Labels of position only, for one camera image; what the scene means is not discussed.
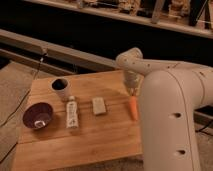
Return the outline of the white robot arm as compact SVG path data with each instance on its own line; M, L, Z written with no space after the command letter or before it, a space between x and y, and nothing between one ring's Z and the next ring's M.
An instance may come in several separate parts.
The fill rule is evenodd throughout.
M194 111L213 104L213 67L145 59L138 48L116 57L124 84L143 76L138 95L145 171L201 171Z

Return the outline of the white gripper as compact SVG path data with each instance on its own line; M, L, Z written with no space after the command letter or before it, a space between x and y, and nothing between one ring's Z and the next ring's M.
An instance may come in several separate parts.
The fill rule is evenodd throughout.
M134 73L132 71L125 71L124 72L124 84L126 87L128 87L128 92L130 95L132 95L133 91L132 88L134 88L134 96L137 96L138 94L138 82L139 77L137 73Z

